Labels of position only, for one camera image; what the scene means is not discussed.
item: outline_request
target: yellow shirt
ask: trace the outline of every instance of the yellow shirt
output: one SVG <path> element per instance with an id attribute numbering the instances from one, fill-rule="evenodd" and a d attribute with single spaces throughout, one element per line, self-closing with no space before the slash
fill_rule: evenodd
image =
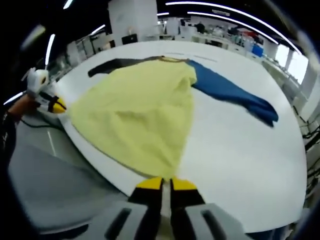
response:
<path id="1" fill-rule="evenodd" d="M 140 173 L 171 178 L 193 118 L 193 67 L 151 60 L 117 69 L 85 93 L 68 114 L 97 149 Z"/>

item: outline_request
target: cable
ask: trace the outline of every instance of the cable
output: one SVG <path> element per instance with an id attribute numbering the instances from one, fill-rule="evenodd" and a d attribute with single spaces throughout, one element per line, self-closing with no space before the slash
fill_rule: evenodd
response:
<path id="1" fill-rule="evenodd" d="M 310 139 L 310 138 L 312 138 L 316 133 L 319 133 L 319 132 L 320 132 L 320 125 L 319 125 L 314 131 L 309 132 L 309 133 L 306 134 L 306 135 L 302 135 L 302 137 L 303 137 L 304 139 Z"/>
<path id="2" fill-rule="evenodd" d="M 311 167 L 309 167 L 308 171 L 311 170 L 316 164 L 317 162 L 320 160 L 320 157 L 312 164 Z"/>
<path id="3" fill-rule="evenodd" d="M 311 190 L 312 190 L 317 184 L 318 184 L 318 179 L 313 178 L 313 179 L 311 180 L 311 182 L 308 184 L 308 186 L 306 187 L 306 192 L 307 192 L 307 194 L 308 194 L 309 192 L 311 192 Z"/>
<path id="4" fill-rule="evenodd" d="M 40 118 L 41 118 L 46 124 L 49 124 L 50 126 L 56 127 L 56 128 L 58 128 L 59 130 L 62 130 L 62 131 L 63 131 L 63 129 L 62 129 L 61 127 L 52 124 L 48 119 L 46 119 L 46 117 L 45 117 L 44 114 L 39 114 L 39 116 L 40 116 Z"/>
<path id="5" fill-rule="evenodd" d="M 303 127 L 309 127 L 311 124 L 313 124 L 316 120 L 317 120 L 317 118 L 320 116 L 320 113 L 317 115 L 317 116 L 315 116 L 315 118 L 314 118 L 314 120 L 312 121 L 312 122 L 310 122 L 310 123 L 308 123 L 308 124 L 306 124 L 306 125 L 303 125 L 303 126 L 301 126 L 300 128 L 303 128 Z"/>
<path id="6" fill-rule="evenodd" d="M 56 104 L 60 105 L 64 110 L 66 110 L 66 107 L 62 103 L 57 101 Z"/>
<path id="7" fill-rule="evenodd" d="M 312 173 L 307 175 L 307 179 L 317 176 L 318 174 L 320 174 L 320 168 L 318 168 L 317 170 L 313 171 Z"/>
<path id="8" fill-rule="evenodd" d="M 48 124 L 48 125 L 32 125 L 30 123 L 27 123 L 26 121 L 24 121 L 23 119 L 20 120 L 21 122 L 23 122 L 25 125 L 27 125 L 28 127 L 30 128 L 33 128 L 33 129 L 41 129 L 41 128 L 52 128 L 52 129 L 57 129 L 57 130 L 60 130 L 62 132 L 64 132 L 64 130 L 58 126 L 54 126 L 52 124 Z"/>

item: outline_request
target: ceiling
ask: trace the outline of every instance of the ceiling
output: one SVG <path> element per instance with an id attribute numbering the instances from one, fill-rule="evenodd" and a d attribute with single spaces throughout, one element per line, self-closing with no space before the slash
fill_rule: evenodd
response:
<path id="1" fill-rule="evenodd" d="M 108 1 L 109 0 L 73 0 L 68 9 L 63 10 L 63 6 L 67 0 L 33 0 L 32 3 L 37 3 L 41 14 L 30 15 L 28 11 L 22 13 L 20 19 L 23 19 L 19 25 L 19 33 L 15 32 L 16 41 L 22 41 L 28 32 L 37 24 L 41 23 L 46 28 L 46 34 L 42 37 L 43 42 L 48 42 L 51 34 L 56 34 L 53 49 L 51 54 L 55 54 L 61 48 L 64 48 L 66 44 L 88 35 L 94 29 L 106 24 L 106 29 L 111 32 L 111 26 L 109 22 L 108 14 Z M 170 16 L 186 17 L 188 11 L 212 13 L 214 8 L 210 6 L 201 5 L 170 5 L 167 6 L 167 2 L 178 2 L 179 0 L 157 0 L 158 13 L 170 12 Z M 295 33 L 290 31 L 284 21 L 281 20 L 275 14 L 275 12 L 266 4 L 264 0 L 202 0 L 206 3 L 221 4 L 228 7 L 232 7 L 248 14 L 251 14 L 271 26 L 275 27 L 278 31 L 283 33 L 286 37 L 296 40 Z M 28 8 L 29 1 L 19 2 L 19 5 L 25 4 Z M 230 18 L 238 20 L 253 26 L 267 35 L 273 37 L 275 33 L 266 26 L 252 20 L 241 14 L 230 12 Z M 282 41 L 281 38 L 277 39 L 282 44 L 287 46 L 288 43 Z M 34 54 L 38 57 L 45 54 L 46 49 L 38 50 L 39 54 Z"/>
<path id="2" fill-rule="evenodd" d="M 74 40 L 90 34 L 99 26 L 106 24 L 106 30 L 111 32 L 109 22 L 108 2 L 110 0 L 73 0 L 68 9 L 63 10 L 67 0 L 29 0 L 8 1 L 6 9 L 2 9 L 7 15 L 2 20 L 4 23 L 2 32 L 5 33 L 5 46 L 2 50 L 3 56 L 7 57 L 7 64 L 11 66 L 16 62 L 23 62 L 21 70 L 34 66 L 35 61 L 43 58 L 46 54 L 49 37 L 55 34 L 51 58 L 61 53 L 66 45 Z M 170 12 L 170 16 L 186 17 L 188 11 L 212 13 L 213 7 L 201 5 L 165 5 L 166 2 L 174 0 L 157 0 L 158 13 Z M 202 0 L 207 3 L 221 4 L 251 14 L 283 33 L 286 37 L 296 40 L 294 31 L 289 30 L 289 24 L 285 24 L 278 15 L 266 4 L 269 0 Z M 317 16 L 317 8 L 301 5 L 285 0 L 277 0 L 277 3 L 288 12 L 293 19 L 306 30 L 314 39 L 319 39 L 315 29 L 316 21 L 311 21 Z M 230 18 L 253 26 L 267 35 L 274 37 L 275 33 L 264 25 L 238 13 L 230 12 Z M 28 33 L 37 25 L 45 26 L 46 31 L 25 56 L 19 55 L 18 49 Z M 288 46 L 288 43 L 277 39 L 278 42 Z"/>

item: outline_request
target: white table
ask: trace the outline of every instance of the white table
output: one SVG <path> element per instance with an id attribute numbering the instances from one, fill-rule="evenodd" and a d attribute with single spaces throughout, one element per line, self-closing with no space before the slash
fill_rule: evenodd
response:
<path id="1" fill-rule="evenodd" d="M 105 78 L 88 71 L 114 58 L 166 55 L 190 58 L 269 101 L 279 115 L 274 128 L 245 108 L 193 89 L 194 120 L 177 172 L 195 183 L 207 203 L 240 220 L 247 233 L 279 228 L 299 219 L 306 193 L 306 156 L 299 125 L 281 89 L 261 66 L 230 51 L 193 42 L 150 41 L 94 55 L 65 75 L 57 90 L 67 106 Z M 72 126 L 60 121 L 85 158 L 120 191 L 130 195 L 144 177 L 107 157 Z"/>

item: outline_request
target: round table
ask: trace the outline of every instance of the round table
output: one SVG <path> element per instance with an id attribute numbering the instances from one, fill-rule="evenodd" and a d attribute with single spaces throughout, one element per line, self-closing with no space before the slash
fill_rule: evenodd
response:
<path id="1" fill-rule="evenodd" d="M 206 203 L 215 203 L 237 218 L 246 233 L 290 224 L 303 208 L 307 165 L 294 112 L 263 66 L 215 46 L 180 41 L 137 42 L 102 51 L 66 74 L 57 91 L 67 107 L 106 77 L 88 71 L 115 58 L 150 56 L 189 58 L 219 73 L 275 108 L 279 121 L 271 128 L 236 104 L 219 101 L 192 89 L 194 120 L 178 178 L 193 182 Z M 66 114 L 59 119 L 90 164 L 126 195 L 145 179 L 103 154 L 73 127 Z"/>

